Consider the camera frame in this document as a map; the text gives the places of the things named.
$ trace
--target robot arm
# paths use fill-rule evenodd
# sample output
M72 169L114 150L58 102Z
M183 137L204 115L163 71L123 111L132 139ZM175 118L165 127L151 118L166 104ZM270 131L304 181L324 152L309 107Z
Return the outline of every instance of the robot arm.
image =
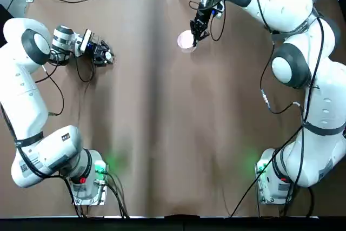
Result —
M312 0L225 1L241 6L252 17L263 24L266 22L271 30L284 36L284 43L273 54L272 71L283 84L297 89L305 88L304 113L307 112L312 75L322 48L314 85L311 86L313 91L309 116L304 122L304 137L300 131L296 140L281 150L269 165L276 150L267 149L255 165L256 172L261 173L258 179L261 202L284 204L289 183L295 182L298 177L301 158L303 164L297 184L309 187L319 182L346 154L346 141L342 133L346 125L346 109L343 107L346 101L346 66L332 62L328 57L340 33L332 21L321 18ZM218 6L222 2L200 0L196 17L190 21L193 46L209 35L210 16L217 16L223 11Z
M30 74L50 58L47 28L32 19L14 18L5 23L4 36L8 43L0 48L0 103L16 145L14 182L30 187L59 170L69 178L78 204L104 201L104 174L99 172L106 171L105 163L97 151L83 149L79 130L66 126L43 135L48 110Z
M200 0L196 17L190 21L191 32L194 36L194 46L206 38L210 16L217 16L223 11L218 4L224 0ZM261 5L263 17L272 30L278 32L292 32L306 21L313 11L312 0L225 0L241 6L246 12L264 24L258 1Z
M51 60L60 65L69 62L70 53L77 58L87 55L97 67L113 64L114 54L109 46L103 41L94 37L94 33L86 29L83 37L75 33L72 29L59 25L54 29Z

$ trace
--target black cable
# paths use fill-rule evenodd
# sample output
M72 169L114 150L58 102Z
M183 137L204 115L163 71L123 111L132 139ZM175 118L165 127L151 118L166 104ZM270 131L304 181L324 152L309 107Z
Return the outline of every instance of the black cable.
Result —
M122 200L119 200L119 201L118 201L118 204L121 204L121 207L123 208L123 215L126 215L127 212L128 212L128 210L127 210L126 203L125 203L125 196L124 196L123 185L122 185L122 183L121 183L119 177L118 177L116 174L115 174L115 177L116 177L117 181L118 181L119 184L120 184L120 187L121 187L120 189L119 189L118 185L116 184L116 182L115 182L113 176L112 176L110 173L107 173L107 175L110 176L110 178L112 179L112 182L113 182L114 187L115 187L115 191L116 191L118 194L120 194L120 197L121 197Z
M314 192L312 191L311 187L308 187L309 193L310 193L310 207L309 207L309 211L306 215L306 217L311 217L312 213L314 212L314 208L315 208L315 196L314 196Z
M226 212L228 214L228 216L231 216L231 213L229 213L228 207L227 207L227 202L226 202L226 197L225 197L225 191L223 188L223 183L221 183L221 193L222 193L222 199L223 199L223 203L226 209Z
M196 10L196 11L197 11L197 10L203 11L203 10L209 10L209 9L211 9L211 8L216 7L220 2L221 2L221 1L218 1L216 4L214 4L214 5L210 6L210 7L207 7L207 8L194 8L193 6L191 6L191 3L194 3L194 4L196 4L197 6L199 5L199 3L190 0L190 1L189 1L189 7L190 7L191 9L193 9L193 10Z
M11 7L12 3L13 3L13 0L11 0L11 2L10 2L10 4L9 4L9 6L6 8L6 10L7 10L7 11L10 9L10 7Z
M53 70L50 74L47 74L46 77L41 78L41 79L38 80L38 81L35 81L35 83L39 83L39 82L45 81L47 78L51 77L51 76L55 73L55 71L56 71L57 68L58 68L58 66L55 66L54 70Z
M78 62L77 62L77 58L73 55L73 58L76 62L76 69L77 69L77 73L78 73L78 77L81 81L83 81L84 83L88 83L90 81L92 81L92 79L94 78L94 75L95 75L95 67L94 67L94 64L91 60L91 75L90 75L90 78L88 80L85 80L81 77L80 73L79 73L79 68L78 68Z
M119 177L118 177L116 174L114 174L115 177L116 177L116 179L117 179L117 181L119 182L120 189L118 188L118 185L116 184L116 182L115 182L113 176L112 176L110 173L107 173L107 175L110 176L110 178L112 179L115 188L117 189L118 193L120 193L120 196L122 197L122 200L123 200L122 202L123 202L124 209L127 210L127 209L126 209L126 204L125 204L124 187L123 187L123 185L122 185L122 183L121 183Z
M214 36L212 35L212 29L211 29L211 26L212 26L212 21L214 20L214 17L215 15L213 15L213 17L211 18L211 21L210 21L210 36L211 36L211 39L215 42L219 41L221 39L221 36L223 34L223 30L225 28L225 23L226 23L226 3L224 2L224 14L223 14L223 23L222 23L222 29L221 29L221 32L220 32L220 35L218 36L218 38L214 38Z
M61 89L59 88L58 84L56 84L56 82L52 79L52 77L49 76L49 78L50 78L50 80L54 83L54 85L58 88L58 90L59 90L59 92L60 92L60 95L61 95L62 102L63 102L63 105L62 105L61 110L60 110L59 113L49 112L49 115L51 115L51 116L59 116L59 115L61 115L62 112L64 111L64 106L65 106L64 95L63 95Z
M311 96L312 96L312 90L314 89L315 78L316 78L318 66L320 64L320 60L321 60L321 56L322 56L322 51L323 51L323 45L324 45L324 30L323 30L323 25L322 25L320 17L317 17L317 21L318 21L318 23L320 25L320 28L321 28L321 46L320 46L320 51L318 53L315 70L314 70L314 73L313 73L312 78L311 78L311 83L310 83L309 93L308 93L308 100L307 100L307 109L306 109L306 113L305 113L303 122L306 122L307 119L308 119L309 110L310 110ZM302 151L301 151L300 167L299 167L299 170L298 170L297 178L296 178L296 180L295 180L295 182L293 184L293 187L292 187L292 196L291 196L292 199L291 200L293 200L294 192L295 192L295 187L296 187L296 185L297 185L297 183L299 181L299 177L300 177L300 174L301 174L301 171L302 171L302 167L303 167L303 159L304 159L304 130L303 129L302 129L302 144L301 145L302 145ZM284 216L286 215L286 213L288 211L288 207L289 207L288 197L289 197L289 193L287 193L286 202L285 202L285 206L284 206L284 209L283 209L283 215Z
M234 211L231 214L231 217L234 216L234 214L236 213L238 207L240 206L240 204L243 202L245 196L247 195L247 193L249 192L249 190L253 187L253 185L257 182L257 180L261 177L261 175L264 173L265 169L270 165L270 163L273 161L273 159L275 158L275 156L293 139L293 137L295 137L299 131L302 129L302 126L300 126L295 133L279 148L277 149L271 159L268 161L267 165L264 166L263 170L258 174L258 176L255 178L255 180L251 183L251 185L248 187L248 189L246 190L246 192L244 193L244 195L242 196L242 198L240 199L240 201L238 202L236 208L234 209Z
M115 195L117 201L118 201L118 205L119 205L119 211L122 217L126 217L126 218L130 218L130 216L128 215L128 213L126 212L126 210L123 208L122 204L120 203L120 198L119 195L117 193L117 191L115 191L115 189L109 185L107 183L107 187L113 192L113 194Z
M267 30L272 33L272 30L270 29L270 27L268 26L266 20L264 19L264 15L263 15L263 11L262 11L262 8L261 8L261 3L260 3L260 0L257 0L257 4L258 4L258 9L259 9L259 12L261 14L261 18L263 20L263 23L265 25L265 27L267 28Z
M318 21L318 23L320 25L320 28L321 28L321 47L320 47L320 51L318 53L314 74L312 75L312 78L311 78L311 83L310 83L310 88L309 88L309 93L308 93L308 101L307 101L307 112L305 114L304 121L306 121L308 119L309 109L310 109L310 101L311 101L311 94L312 94L313 86L314 86L314 83L315 83L317 69L318 69L318 66L320 64L320 60L321 60L321 56L322 56L322 50L323 50L323 44L324 44L323 25L322 25L321 19L319 17L317 18L317 21Z

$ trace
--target table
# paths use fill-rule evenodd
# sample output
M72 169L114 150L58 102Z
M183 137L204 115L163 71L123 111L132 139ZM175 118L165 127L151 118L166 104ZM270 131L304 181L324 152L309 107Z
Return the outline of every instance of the table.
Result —
M44 23L51 33L59 24L76 32L89 28L112 47L115 65L98 68L89 85L79 80L73 63L57 70L53 78L64 93L65 110L49 118L44 133L75 125L85 147L98 150L109 163L117 162L112 171L124 184L131 215L226 216L222 189L232 211L253 181L262 151L280 146L300 123L297 110L280 116L268 112L258 81L270 54L270 35L239 7L227 4L219 42L208 38L190 55L179 50L177 36L195 15L188 1L35 0L27 8L27 17ZM124 15L119 6L132 12ZM337 0L320 0L318 7L346 31ZM214 22L215 35L221 25ZM343 33L332 59L345 62L345 43ZM42 76L40 70L34 78ZM302 91L282 86L269 71L263 86L275 110L303 100ZM38 87L49 110L58 111L58 90L49 81ZM28 189L14 184L15 147L3 120L0 134L0 216L74 215L60 180ZM314 186L316 215L346 213L345 169L342 160ZM301 190L292 215L306 214L307 194ZM263 216L277 213L275 206L261 206ZM111 193L106 205L90 208L90 214L118 215ZM257 215L254 189L236 215Z

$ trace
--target sticker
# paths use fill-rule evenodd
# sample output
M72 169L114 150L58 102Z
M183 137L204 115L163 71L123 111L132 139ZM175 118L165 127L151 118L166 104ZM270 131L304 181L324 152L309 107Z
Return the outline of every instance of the sticker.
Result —
M66 140L69 139L69 138L70 138L70 134L69 134L69 133L67 133L67 134L65 134L65 135L63 135L63 136L61 137L61 139L63 140L63 142L66 141Z
M43 167L42 162L38 160L38 153L36 154L31 154L27 156L28 159L31 161L31 163L36 167L36 169L41 169ZM32 174L32 171L30 171L29 167L26 165L26 163L22 160L19 161L19 166L21 168L23 177L26 178L30 174Z
M281 184L279 183L279 186L277 187L277 189L281 192L288 192L290 188L290 184Z
M329 162L324 167L324 169L318 171L318 181L326 176L326 174L333 168L333 161L329 159Z
M73 185L74 192L86 192L87 186L86 185Z

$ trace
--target green light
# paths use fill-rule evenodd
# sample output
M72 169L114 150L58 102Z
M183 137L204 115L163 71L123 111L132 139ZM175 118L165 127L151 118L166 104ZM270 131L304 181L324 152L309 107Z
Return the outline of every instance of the green light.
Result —
M98 160L95 162L95 172L97 172L97 175L98 175L98 180L100 181L103 181L105 180L105 173L107 172L106 171L106 164L101 161L101 160Z

